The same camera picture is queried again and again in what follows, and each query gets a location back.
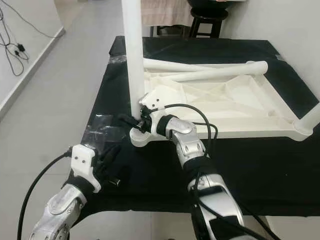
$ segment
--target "stool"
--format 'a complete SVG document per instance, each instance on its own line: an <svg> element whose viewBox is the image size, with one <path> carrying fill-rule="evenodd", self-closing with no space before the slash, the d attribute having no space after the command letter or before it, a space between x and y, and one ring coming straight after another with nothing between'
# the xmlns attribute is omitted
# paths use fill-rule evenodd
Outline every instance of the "stool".
<svg viewBox="0 0 320 240"><path fill-rule="evenodd" d="M192 8L191 15L193 16L193 22L189 38L196 38L197 36L219 38L222 21L228 17L228 12L219 8ZM200 24L212 24L211 33L198 32Z"/></svg>

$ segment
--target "black tablecloth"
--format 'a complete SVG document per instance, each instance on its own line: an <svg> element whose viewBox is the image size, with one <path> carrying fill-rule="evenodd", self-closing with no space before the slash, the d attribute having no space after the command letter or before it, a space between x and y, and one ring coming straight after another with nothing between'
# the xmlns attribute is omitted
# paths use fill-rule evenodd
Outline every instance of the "black tablecloth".
<svg viewBox="0 0 320 240"><path fill-rule="evenodd" d="M265 40L146 37L143 52L146 58L187 64L267 61L269 70L265 76L299 118L318 103L291 66ZM88 124L95 114L130 114L123 36L116 37L109 54L110 62ZM94 195L80 219L107 210L189 212L175 146L151 142L136 148L130 143L127 126L116 117L112 125L125 128L127 137L110 172L128 166L132 170L129 186L106 188ZM319 216L319 143L319 127L303 142L286 137L218 139L214 160L232 194L257 214Z"/></svg>

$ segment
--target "white tube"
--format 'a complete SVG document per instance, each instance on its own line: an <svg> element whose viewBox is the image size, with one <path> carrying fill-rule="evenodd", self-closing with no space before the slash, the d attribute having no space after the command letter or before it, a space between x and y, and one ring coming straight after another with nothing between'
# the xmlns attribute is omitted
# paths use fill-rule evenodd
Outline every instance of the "white tube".
<svg viewBox="0 0 320 240"><path fill-rule="evenodd" d="M193 64L184 64L172 61L161 61L149 58L143 59L143 66L145 69L163 70L168 72L197 72L209 71L214 69L208 66L198 66Z"/></svg>
<svg viewBox="0 0 320 240"><path fill-rule="evenodd" d="M139 99L145 95L141 0L122 0L131 115L140 119Z"/></svg>
<svg viewBox="0 0 320 240"><path fill-rule="evenodd" d="M312 108L303 118L294 122L295 128L304 133L311 135L313 129L320 123L320 103Z"/></svg>
<svg viewBox="0 0 320 240"><path fill-rule="evenodd" d="M176 82L194 81L213 78L224 78L239 75L263 75L268 70L268 64L265 61L257 61L239 66L230 66L215 68L209 71L197 71L181 73L177 75L164 76L162 79L169 79Z"/></svg>

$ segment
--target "beige cloth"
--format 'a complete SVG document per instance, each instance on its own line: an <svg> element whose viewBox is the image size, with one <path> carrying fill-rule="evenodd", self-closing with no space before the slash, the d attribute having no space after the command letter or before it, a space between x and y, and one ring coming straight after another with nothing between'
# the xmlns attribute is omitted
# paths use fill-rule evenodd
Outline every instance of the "beige cloth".
<svg viewBox="0 0 320 240"><path fill-rule="evenodd" d="M187 0L141 0L142 24L146 26L191 26Z"/></svg>

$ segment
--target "baseboard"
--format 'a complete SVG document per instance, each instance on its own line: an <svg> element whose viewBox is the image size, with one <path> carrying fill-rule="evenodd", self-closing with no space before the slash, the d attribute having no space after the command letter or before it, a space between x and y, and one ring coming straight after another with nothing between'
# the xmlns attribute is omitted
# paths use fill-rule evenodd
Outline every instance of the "baseboard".
<svg viewBox="0 0 320 240"><path fill-rule="evenodd" d="M62 27L54 36L61 36L66 32L66 30ZM48 54L51 52L51 50L54 48L56 43L60 37L52 38L50 42L47 44L45 49L42 51L42 53L39 55L39 57L34 61L33 65L28 69L28 72L26 75L14 86L14 88L10 91L8 96L2 101L0 104L0 121L3 119L3 117L6 115L6 113L9 111L11 106L15 103L16 99L19 97L25 86L28 84L30 79L33 77L33 75L36 73L38 68L41 66L41 64L44 62Z"/></svg>

